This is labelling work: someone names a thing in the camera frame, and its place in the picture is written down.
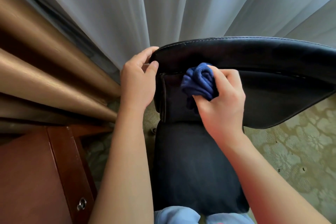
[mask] curtain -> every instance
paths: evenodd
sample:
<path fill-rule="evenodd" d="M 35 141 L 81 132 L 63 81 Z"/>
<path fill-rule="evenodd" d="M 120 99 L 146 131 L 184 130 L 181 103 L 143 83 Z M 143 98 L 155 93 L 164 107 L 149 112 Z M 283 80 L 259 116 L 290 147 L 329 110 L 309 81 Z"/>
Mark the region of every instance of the curtain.
<path fill-rule="evenodd" d="M 260 35 L 336 46 L 335 0 L 45 0 L 121 69 L 150 45 Z"/>
<path fill-rule="evenodd" d="M 2 135 L 116 119 L 120 86 L 24 0 L 0 0 L 0 78 Z"/>

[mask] floor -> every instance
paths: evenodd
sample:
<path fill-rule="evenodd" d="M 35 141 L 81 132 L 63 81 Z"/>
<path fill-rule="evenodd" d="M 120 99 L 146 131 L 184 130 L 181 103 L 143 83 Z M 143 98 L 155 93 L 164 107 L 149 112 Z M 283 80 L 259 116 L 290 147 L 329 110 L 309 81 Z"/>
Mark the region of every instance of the floor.
<path fill-rule="evenodd" d="M 118 106 L 115 102 L 110 108 L 117 110 Z M 149 167 L 153 162 L 155 141 L 152 129 L 158 121 L 159 114 L 151 103 L 143 120 Z M 278 126 L 245 128 L 245 133 L 280 175 L 336 224 L 336 94 Z M 88 149 L 87 159 L 97 188 L 110 142 L 111 135 L 105 135 Z"/>

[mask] chair seat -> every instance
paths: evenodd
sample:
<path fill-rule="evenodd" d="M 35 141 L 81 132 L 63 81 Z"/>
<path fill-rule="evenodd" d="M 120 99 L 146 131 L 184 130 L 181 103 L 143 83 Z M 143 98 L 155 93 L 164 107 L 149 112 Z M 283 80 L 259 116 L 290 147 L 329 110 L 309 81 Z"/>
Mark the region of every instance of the chair seat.
<path fill-rule="evenodd" d="M 202 122 L 159 122 L 151 179 L 155 211 L 173 205 L 204 215 L 249 210 L 233 167 Z"/>

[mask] left hand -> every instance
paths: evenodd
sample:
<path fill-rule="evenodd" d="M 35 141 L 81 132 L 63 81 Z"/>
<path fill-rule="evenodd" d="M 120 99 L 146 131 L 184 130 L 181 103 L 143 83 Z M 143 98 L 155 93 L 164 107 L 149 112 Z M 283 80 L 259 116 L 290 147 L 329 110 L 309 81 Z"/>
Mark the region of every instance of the left hand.
<path fill-rule="evenodd" d="M 134 55 L 120 72 L 121 100 L 120 107 L 144 112 L 154 98 L 155 76 L 159 63 L 147 64 L 152 53 L 158 47 L 149 47 Z"/>

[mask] wooden furniture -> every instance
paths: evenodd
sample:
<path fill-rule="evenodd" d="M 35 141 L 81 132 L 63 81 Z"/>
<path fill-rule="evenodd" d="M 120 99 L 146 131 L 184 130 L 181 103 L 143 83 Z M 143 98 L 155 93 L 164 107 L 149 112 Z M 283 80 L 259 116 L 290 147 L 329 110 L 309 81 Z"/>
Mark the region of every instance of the wooden furniture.
<path fill-rule="evenodd" d="M 0 223 L 87 223 L 97 194 L 81 137 L 92 125 L 42 127 L 0 146 Z"/>

